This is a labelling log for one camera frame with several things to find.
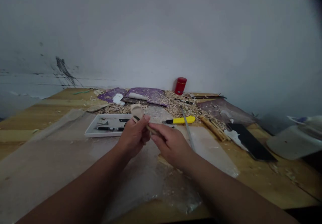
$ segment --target purple sandpaper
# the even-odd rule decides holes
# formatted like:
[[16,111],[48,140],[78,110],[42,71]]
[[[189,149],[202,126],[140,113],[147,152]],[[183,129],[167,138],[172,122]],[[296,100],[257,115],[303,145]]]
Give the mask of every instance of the purple sandpaper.
[[[257,118],[230,104],[225,99],[215,99],[212,101],[202,102],[198,103],[197,106],[224,123],[231,123],[230,119],[234,119],[234,123],[240,123],[248,127],[258,121]],[[227,112],[230,117],[227,116],[225,112],[220,114],[221,111]]]
[[165,97],[164,91],[158,88],[131,88],[125,97],[129,97],[130,93],[136,93],[148,97],[148,103],[158,104],[164,107],[167,105],[160,102],[160,98]]
[[122,94],[123,96],[127,93],[126,89],[123,88],[113,88],[108,90],[106,93],[102,94],[102,95],[98,95],[98,99],[101,99],[103,101],[107,101],[108,103],[112,103],[113,102],[113,97],[117,94]]

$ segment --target white tray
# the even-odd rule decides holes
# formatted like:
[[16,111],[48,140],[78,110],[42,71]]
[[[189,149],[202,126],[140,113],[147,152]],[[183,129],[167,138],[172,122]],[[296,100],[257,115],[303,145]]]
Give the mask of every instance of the white tray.
[[99,114],[97,115],[92,123],[88,126],[85,131],[86,137],[112,137],[112,136],[121,136],[122,131],[114,131],[114,132],[104,132],[103,130],[94,129],[96,127],[97,122],[101,118],[106,118],[108,121],[108,125],[102,125],[107,127],[124,127],[126,122],[120,122],[120,119],[131,119],[132,114]]

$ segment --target wooden workbench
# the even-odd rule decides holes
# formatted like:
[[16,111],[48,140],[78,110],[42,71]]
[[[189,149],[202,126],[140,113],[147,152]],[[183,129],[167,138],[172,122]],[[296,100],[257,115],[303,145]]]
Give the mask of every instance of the wooden workbench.
[[[71,109],[86,110],[91,105],[105,103],[101,100],[90,101],[91,96],[96,97],[92,90],[88,93],[74,95],[76,92],[86,90],[65,89],[0,122],[0,160],[28,141],[33,136],[35,129],[47,128]],[[194,123],[194,125],[203,126],[202,123]],[[270,137],[257,124],[250,125],[248,130],[262,144]],[[280,208],[313,206],[318,204],[315,198],[322,199],[321,175],[302,160],[289,161],[274,155],[278,159],[277,169],[274,171],[267,163],[254,161],[234,143],[218,142],[240,171],[237,179]],[[292,172],[301,188],[292,183],[290,178],[286,176],[287,172]],[[115,222],[132,223],[135,219],[140,223],[162,223],[206,217],[210,217],[210,212],[204,204],[189,215],[185,215],[161,201],[151,201],[133,209]]]

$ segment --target hand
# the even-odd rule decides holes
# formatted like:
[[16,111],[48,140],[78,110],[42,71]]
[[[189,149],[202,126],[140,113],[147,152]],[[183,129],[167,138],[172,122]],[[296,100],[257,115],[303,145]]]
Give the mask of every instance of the hand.
[[151,136],[161,155],[172,166],[185,171],[197,154],[189,146],[182,133],[163,124],[149,123],[149,126],[164,137],[165,141],[157,135]]
[[145,127],[149,121],[150,116],[148,115],[144,115],[137,123],[131,118],[126,123],[121,138],[115,147],[130,158],[136,156],[143,145],[150,140],[150,132]]

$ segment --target yellow utility knife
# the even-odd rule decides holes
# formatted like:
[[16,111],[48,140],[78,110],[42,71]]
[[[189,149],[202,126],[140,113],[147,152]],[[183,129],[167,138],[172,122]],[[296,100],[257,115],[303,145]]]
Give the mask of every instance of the yellow utility knife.
[[[193,123],[196,118],[194,116],[189,116],[189,117],[186,117],[187,119],[187,123]],[[174,119],[171,119],[171,120],[166,120],[165,121],[167,124],[184,124],[184,118],[174,118]]]

